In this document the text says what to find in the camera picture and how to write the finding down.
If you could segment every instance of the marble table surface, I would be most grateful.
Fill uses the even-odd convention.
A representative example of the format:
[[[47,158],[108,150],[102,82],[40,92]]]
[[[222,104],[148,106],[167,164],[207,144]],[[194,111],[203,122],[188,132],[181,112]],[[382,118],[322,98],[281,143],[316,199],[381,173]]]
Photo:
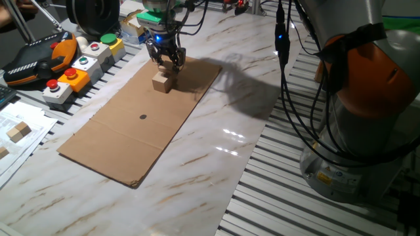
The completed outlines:
[[[140,51],[0,190],[0,222],[25,236],[214,235],[280,93],[274,26],[274,18],[208,11],[201,31],[181,38],[188,56],[223,70],[143,183],[130,189],[56,149],[149,60]],[[286,74],[300,49],[292,29]]]

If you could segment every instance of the metal grating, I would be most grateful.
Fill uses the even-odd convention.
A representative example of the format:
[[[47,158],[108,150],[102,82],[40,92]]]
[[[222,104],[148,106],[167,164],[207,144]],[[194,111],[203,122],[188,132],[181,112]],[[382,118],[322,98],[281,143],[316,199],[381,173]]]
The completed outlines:
[[[76,99],[66,113],[50,110],[49,106],[42,98],[41,90],[18,90],[18,94],[16,95],[17,100],[42,108],[45,111],[45,116],[58,119],[58,122],[38,145],[37,149],[40,148],[47,140],[53,138],[54,133],[56,133],[64,125],[64,123],[73,116],[73,114],[75,114],[87,101],[89,101],[109,80],[111,80],[114,75],[140,51],[140,49],[141,48],[139,46],[125,43],[125,50],[127,51],[127,54],[121,60],[116,62],[115,65],[112,66],[97,83],[86,88],[88,90],[86,94],[82,98]],[[0,72],[0,81],[4,84],[3,73],[4,72]]]
[[[304,47],[310,53],[317,51],[310,37]],[[319,85],[313,80],[318,63],[317,57],[302,49],[287,78],[291,98],[308,125],[310,107]],[[321,94],[314,116],[316,126],[321,122],[324,102],[325,94]],[[294,122],[300,127],[296,118]],[[303,128],[300,129],[310,140]],[[303,147],[279,98],[216,235],[416,235],[416,229],[397,222],[399,200],[395,197],[386,195],[375,206],[351,205],[316,193],[299,169]]]

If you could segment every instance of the red object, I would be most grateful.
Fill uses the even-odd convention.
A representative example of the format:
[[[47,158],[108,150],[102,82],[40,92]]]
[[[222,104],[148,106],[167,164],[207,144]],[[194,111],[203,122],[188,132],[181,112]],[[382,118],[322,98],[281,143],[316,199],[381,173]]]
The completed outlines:
[[[57,45],[58,45],[58,43],[57,43],[57,42],[55,42],[55,43],[53,43],[53,44],[51,44],[51,45],[50,45],[50,48],[51,48],[51,49],[55,49],[55,47],[57,47]]]
[[[58,81],[57,81],[56,79],[50,79],[50,80],[47,82],[47,86],[48,86],[50,89],[56,89],[56,88],[58,87]]]
[[[91,45],[91,49],[97,49],[99,48],[99,45],[97,43],[94,43]]]
[[[66,69],[66,71],[64,72],[64,75],[66,75],[67,77],[73,76],[75,74],[76,74],[76,69],[74,68]]]

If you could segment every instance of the black cable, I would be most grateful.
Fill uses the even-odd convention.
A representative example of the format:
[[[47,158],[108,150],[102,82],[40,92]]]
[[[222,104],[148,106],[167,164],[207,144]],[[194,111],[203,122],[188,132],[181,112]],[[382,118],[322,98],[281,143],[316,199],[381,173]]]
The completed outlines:
[[[296,33],[297,33],[297,37],[299,38],[299,43],[301,44],[302,49],[303,49],[303,50],[304,50],[307,54],[309,54],[309,55],[311,55],[311,56],[314,56],[315,54],[313,54],[313,53],[309,53],[309,52],[306,50],[306,48],[303,46],[301,36],[299,35],[299,31],[297,30],[297,27],[296,27],[295,23],[293,22],[293,19],[292,19],[292,18],[290,18],[290,20],[291,20],[291,23],[295,26],[295,30],[296,30]]]
[[[296,5],[296,8],[297,8],[298,11],[299,11],[299,8],[300,8],[300,11],[303,11],[300,5]],[[312,30],[312,31],[310,31],[310,34],[313,35],[312,37],[315,40],[315,43],[317,44],[317,47],[320,49],[320,44],[318,42],[318,38],[315,36],[315,33],[313,31],[312,24],[308,21],[308,19],[306,19],[306,23],[307,24],[310,24],[309,25],[309,28],[310,28],[310,30]],[[288,94],[288,87],[287,87],[287,84],[286,83],[287,83],[287,81],[284,79],[284,81],[282,81],[282,84],[284,84],[284,88],[285,88],[284,90],[285,90],[286,95],[287,95]],[[299,117],[299,114],[295,111],[294,106],[291,103],[291,100],[290,99],[289,99],[289,103],[291,104],[292,110],[294,110],[293,112],[296,115],[296,117],[298,118],[298,120],[301,123],[302,127],[305,128],[305,130],[309,133],[309,135],[311,135],[312,133],[309,132],[309,130],[307,129],[306,125],[303,124],[303,122],[301,122],[301,119]],[[297,128],[295,128],[295,131],[297,132],[298,135],[300,134],[300,132],[297,130]],[[381,163],[391,162],[391,161],[393,161],[393,160],[395,160],[395,159],[397,159],[399,157],[403,157],[403,156],[407,155],[414,148],[416,148],[418,145],[420,145],[420,136],[419,136],[415,140],[413,140],[412,142],[407,143],[407,144],[404,144],[404,145],[402,145],[402,146],[400,146],[400,147],[398,147],[398,148],[396,148],[396,149],[394,149],[392,151],[388,151],[386,153],[380,153],[378,155],[373,155],[373,156],[354,156],[351,153],[347,153],[347,152],[341,153],[341,152],[330,150],[328,147],[324,146],[323,143],[319,141],[319,139],[314,138],[314,140],[317,143],[319,143],[321,146],[323,146],[324,148],[326,148],[328,151],[330,151],[330,152],[338,155],[339,157],[342,157],[344,159],[348,159],[348,160],[351,160],[351,161],[358,161],[358,162],[361,162],[361,163],[366,163],[364,165],[354,165],[354,166],[349,166],[349,167],[366,167],[366,166],[372,166],[372,165],[378,165],[378,164],[381,164]],[[312,148],[312,146],[310,146],[307,142],[305,142],[305,144],[312,151],[314,151],[313,148]]]
[[[277,1],[273,1],[273,0],[266,0],[266,1],[263,1],[262,3],[260,3],[260,6],[263,5],[263,4],[265,4],[265,3],[278,3],[278,2]]]
[[[288,15],[288,17],[287,17],[287,25],[290,25],[290,14]],[[310,130],[309,130],[309,128],[303,123],[303,121],[302,121],[302,119],[301,119],[301,117],[300,117],[300,115],[297,113],[297,111],[296,111],[296,109],[295,109],[295,106],[293,105],[293,102],[291,101],[291,97],[290,97],[290,94],[289,94],[289,90],[288,90],[288,88],[287,88],[287,85],[284,85],[285,86],[285,93],[286,93],[286,96],[287,96],[287,99],[289,100],[289,105],[290,105],[290,107],[291,107],[291,109],[292,109],[292,111],[293,111],[293,113],[295,114],[295,116],[296,116],[296,118],[298,119],[298,121],[299,121],[299,123],[301,124],[301,126],[305,129],[305,131],[315,140],[315,141],[317,141],[322,147],[324,147],[325,149],[327,149],[329,152],[332,152],[332,153],[334,153],[334,154],[336,154],[336,155],[338,155],[338,156],[340,156],[340,157],[342,157],[342,158],[344,158],[344,159],[350,159],[350,160],[354,160],[354,159],[351,159],[349,156],[344,156],[344,154],[343,153],[338,153],[337,152],[337,150],[332,150],[329,146],[327,146],[326,144],[324,144],[323,142],[320,142],[319,141],[319,138],[317,137],[317,136],[315,136],[315,134],[313,134]]]
[[[285,108],[286,107],[286,104],[285,104],[285,100],[284,100],[284,92],[286,92],[286,94],[287,94],[287,91],[288,91],[288,88],[287,88],[287,81],[286,81],[286,78],[285,78],[285,74],[284,74],[284,65],[281,65],[280,64],[280,70],[281,70],[281,72],[282,72],[282,85],[281,85],[281,88],[280,88],[280,94],[282,95],[282,104],[283,104],[283,107]],[[299,138],[317,155],[317,156],[319,156],[321,159],[323,159],[324,161],[326,161],[326,162],[328,162],[328,163],[331,163],[331,164],[333,164],[333,165],[336,165],[336,166],[338,166],[338,167],[348,167],[348,168],[361,168],[361,167],[370,167],[370,166],[372,166],[372,165],[376,165],[376,164],[361,164],[361,165],[346,165],[346,164],[342,164],[342,163],[337,163],[337,162],[335,162],[335,161],[331,161],[331,160],[329,160],[328,158],[326,158],[326,157],[324,157],[323,155],[321,155],[321,153],[319,153],[315,148],[313,148],[312,147],[312,145],[310,145],[309,143],[308,143],[308,141],[306,141],[306,139],[302,136],[302,134],[301,134],[301,132],[297,129],[297,127],[296,127],[296,125],[295,125],[295,123],[292,121],[292,119],[291,119],[291,117],[290,117],[290,114],[289,114],[289,112],[288,112],[288,110],[285,108],[284,109],[284,111],[285,111],[285,114],[286,114],[286,116],[287,116],[287,119],[289,120],[289,122],[290,122],[290,124],[291,124],[291,126],[293,127],[293,129],[295,130],[295,132],[296,132],[296,134],[299,136]]]
[[[315,134],[317,138],[320,138],[320,137],[317,135],[316,129],[314,127],[314,110],[315,110],[316,102],[318,101],[318,97],[320,96],[320,93],[322,90],[322,85],[324,84],[325,80],[326,80],[326,71],[324,70],[322,72],[320,86],[318,87],[318,90],[316,91],[314,102],[312,103],[312,107],[310,108],[310,115],[309,115],[310,128],[312,129],[313,133]]]
[[[195,7],[199,7],[201,6],[203,3],[205,3],[205,0],[201,1],[201,3],[198,3],[197,5],[195,5]]]
[[[179,32],[179,33],[184,34],[184,35],[191,35],[191,36],[196,35],[200,31],[201,27],[203,26],[205,13],[207,12],[208,6],[209,6],[209,0],[205,0],[203,16],[201,17],[201,20],[199,22],[198,29],[194,33],[187,33],[187,32]]]

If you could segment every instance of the emergency stop button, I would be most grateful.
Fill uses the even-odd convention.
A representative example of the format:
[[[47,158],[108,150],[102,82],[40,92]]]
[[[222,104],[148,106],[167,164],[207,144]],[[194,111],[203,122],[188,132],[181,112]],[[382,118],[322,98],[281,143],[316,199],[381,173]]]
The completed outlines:
[[[50,45],[50,48],[54,50],[54,49],[55,49],[55,47],[57,47],[57,45],[58,45],[58,43],[57,43],[57,42],[55,42],[55,43],[53,43],[53,44],[51,44],[51,45]]]

